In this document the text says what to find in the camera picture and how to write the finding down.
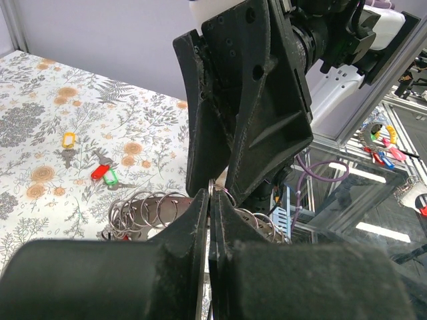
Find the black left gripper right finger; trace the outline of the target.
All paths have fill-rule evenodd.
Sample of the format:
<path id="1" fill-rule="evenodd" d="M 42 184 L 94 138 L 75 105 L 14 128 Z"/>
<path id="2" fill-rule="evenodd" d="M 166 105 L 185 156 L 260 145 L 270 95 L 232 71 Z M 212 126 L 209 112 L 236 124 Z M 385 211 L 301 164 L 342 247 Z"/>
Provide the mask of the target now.
<path id="1" fill-rule="evenodd" d="M 414 319 L 391 260 L 365 245 L 271 243 L 216 191 L 209 272 L 215 319 Z"/>

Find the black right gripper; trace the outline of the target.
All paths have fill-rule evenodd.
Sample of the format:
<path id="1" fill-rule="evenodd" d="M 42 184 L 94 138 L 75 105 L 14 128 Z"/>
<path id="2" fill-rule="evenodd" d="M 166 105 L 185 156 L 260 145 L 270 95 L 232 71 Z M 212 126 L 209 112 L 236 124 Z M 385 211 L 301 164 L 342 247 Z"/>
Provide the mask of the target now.
<path id="1" fill-rule="evenodd" d="M 244 202 L 312 141 L 307 72 L 326 52 L 326 16 L 290 1 L 242 1 L 203 29 L 231 29 L 240 41 L 240 106 L 232 181 Z"/>

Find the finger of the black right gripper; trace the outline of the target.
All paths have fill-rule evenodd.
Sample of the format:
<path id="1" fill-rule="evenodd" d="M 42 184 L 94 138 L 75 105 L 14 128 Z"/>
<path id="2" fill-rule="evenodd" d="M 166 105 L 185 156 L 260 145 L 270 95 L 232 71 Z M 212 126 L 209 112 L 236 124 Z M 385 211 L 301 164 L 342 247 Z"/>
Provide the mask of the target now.
<path id="1" fill-rule="evenodd" d="M 236 116 L 240 106 L 240 41 L 231 29 L 203 29 L 179 36 L 173 48 L 188 103 L 189 148 L 186 191 L 195 195 L 223 171 L 232 181 Z"/>

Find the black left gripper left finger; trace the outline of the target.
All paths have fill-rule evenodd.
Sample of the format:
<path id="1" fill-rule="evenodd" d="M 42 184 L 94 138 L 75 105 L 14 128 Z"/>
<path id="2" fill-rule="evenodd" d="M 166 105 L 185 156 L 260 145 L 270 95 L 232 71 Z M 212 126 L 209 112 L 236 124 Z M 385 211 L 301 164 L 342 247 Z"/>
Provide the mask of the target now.
<path id="1" fill-rule="evenodd" d="M 209 194 L 147 241 L 36 240 L 1 278 L 2 319 L 198 319 Z"/>

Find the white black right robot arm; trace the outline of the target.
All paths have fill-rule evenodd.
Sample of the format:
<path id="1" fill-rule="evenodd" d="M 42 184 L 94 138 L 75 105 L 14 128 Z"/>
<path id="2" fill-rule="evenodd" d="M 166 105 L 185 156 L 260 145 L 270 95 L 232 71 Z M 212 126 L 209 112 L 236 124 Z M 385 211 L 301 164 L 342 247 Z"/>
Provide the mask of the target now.
<path id="1" fill-rule="evenodd" d="M 244 202 L 313 139 L 307 72 L 388 68 L 419 18 L 364 1 L 192 1 L 196 28 L 173 41 L 188 102 L 186 190 L 226 172 Z"/>

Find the spare keyring with coloured tags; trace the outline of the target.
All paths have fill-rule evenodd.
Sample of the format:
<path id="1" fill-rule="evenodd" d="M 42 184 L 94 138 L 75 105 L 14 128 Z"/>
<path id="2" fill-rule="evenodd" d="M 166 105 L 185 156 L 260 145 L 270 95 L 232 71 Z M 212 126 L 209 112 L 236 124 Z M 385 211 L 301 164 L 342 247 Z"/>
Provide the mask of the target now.
<path id="1" fill-rule="evenodd" d="M 419 155 L 397 146 L 397 130 L 381 115 L 371 115 L 363 122 L 358 132 L 358 140 L 363 150 L 370 154 L 373 163 L 389 170 L 395 168 L 396 161 L 404 163 L 408 157 L 420 159 Z"/>

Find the green tag key set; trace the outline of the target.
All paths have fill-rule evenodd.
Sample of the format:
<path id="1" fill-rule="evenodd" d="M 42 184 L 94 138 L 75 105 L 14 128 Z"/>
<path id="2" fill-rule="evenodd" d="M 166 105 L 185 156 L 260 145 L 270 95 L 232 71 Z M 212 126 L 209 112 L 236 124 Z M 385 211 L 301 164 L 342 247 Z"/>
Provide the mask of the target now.
<path id="1" fill-rule="evenodd" d="M 109 169 L 103 176 L 104 183 L 109 191 L 117 191 L 119 189 L 133 188 L 135 185 L 129 183 L 122 183 L 117 178 L 117 175 L 113 169 Z"/>

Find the floral tablecloth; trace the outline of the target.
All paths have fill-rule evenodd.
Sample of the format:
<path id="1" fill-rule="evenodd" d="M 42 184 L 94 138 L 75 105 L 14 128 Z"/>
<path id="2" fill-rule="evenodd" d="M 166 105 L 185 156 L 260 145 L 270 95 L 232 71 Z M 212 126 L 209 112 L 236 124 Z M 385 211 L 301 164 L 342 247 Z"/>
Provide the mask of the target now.
<path id="1" fill-rule="evenodd" d="M 66 132 L 76 135 L 65 168 Z M 36 240 L 147 241 L 197 195 L 185 189 L 187 103 L 46 58 L 1 59 L 1 278 Z M 93 180 L 98 150 L 122 183 Z"/>

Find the yellow tag key set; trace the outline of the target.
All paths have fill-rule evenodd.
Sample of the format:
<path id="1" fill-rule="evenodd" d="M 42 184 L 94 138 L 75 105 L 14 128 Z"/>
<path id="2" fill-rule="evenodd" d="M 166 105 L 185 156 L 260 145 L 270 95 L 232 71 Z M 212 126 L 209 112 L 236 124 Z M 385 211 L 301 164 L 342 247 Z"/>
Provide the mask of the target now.
<path id="1" fill-rule="evenodd" d="M 65 168 L 68 169 L 71 166 L 71 160 L 75 156 L 75 141 L 76 141 L 76 135 L 72 132 L 66 132 L 63 135 L 62 139 L 62 152 L 61 156 L 65 162 Z"/>

